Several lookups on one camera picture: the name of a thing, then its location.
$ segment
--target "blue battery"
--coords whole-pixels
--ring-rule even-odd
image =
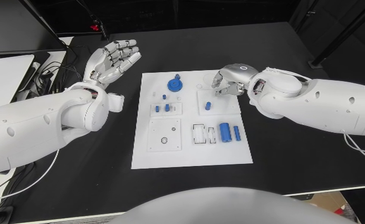
[[[204,109],[209,111],[210,110],[210,102],[206,102],[206,105],[204,105]]]
[[[235,140],[241,141],[241,136],[239,136],[239,130],[238,130],[238,126],[233,126],[233,134],[235,134]]]
[[[219,124],[219,131],[220,131],[222,142],[232,141],[230,130],[229,130],[229,124],[228,123]]]

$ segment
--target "silver robot hand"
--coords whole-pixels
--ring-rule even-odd
[[[229,86],[216,91],[215,95],[242,95],[255,74],[258,74],[258,71],[246,64],[235,63],[226,65],[215,75],[212,88],[219,87],[222,79],[228,81]]]

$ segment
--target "table surface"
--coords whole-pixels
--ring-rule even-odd
[[[93,51],[103,46],[99,36],[82,36],[72,46]],[[11,223],[121,212],[170,193],[203,187],[243,187],[279,194],[342,189],[365,185],[363,156],[343,142],[340,134],[291,122],[272,120],[238,97],[252,164],[131,170],[141,74],[145,72],[215,70],[230,63],[267,66],[326,79],[313,70],[313,59],[287,23],[241,25],[173,31],[125,33],[111,40],[135,39],[142,58],[106,91],[125,96],[124,109],[109,113],[98,132],[60,150],[53,168],[37,185],[10,198]],[[89,58],[83,47],[78,70]],[[18,185],[44,172],[53,154],[36,162],[36,169]]]

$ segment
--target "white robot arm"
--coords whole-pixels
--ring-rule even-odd
[[[141,55],[135,41],[115,41],[99,48],[86,63],[82,82],[59,94],[0,106],[0,171],[50,154],[102,127],[108,112],[119,112],[124,96],[105,88]]]
[[[258,72],[245,64],[226,65],[215,76],[212,87],[219,86],[222,79],[229,87],[216,91],[216,95],[242,95],[246,90],[249,104],[268,118],[287,117],[333,133],[365,135],[363,85],[311,80],[271,68]]]

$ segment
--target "blue cylinder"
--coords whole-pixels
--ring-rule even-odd
[[[183,88],[183,83],[180,81],[179,74],[174,75],[174,78],[167,82],[167,88],[171,92],[177,92]]]
[[[210,110],[210,102],[206,102],[206,105],[204,105],[204,109],[209,111]]]
[[[235,140],[241,141],[241,136],[239,136],[239,130],[238,130],[238,126],[233,126],[233,134],[235,134]]]
[[[219,131],[220,131],[222,142],[232,141],[230,130],[229,130],[229,124],[228,123],[219,124]]]

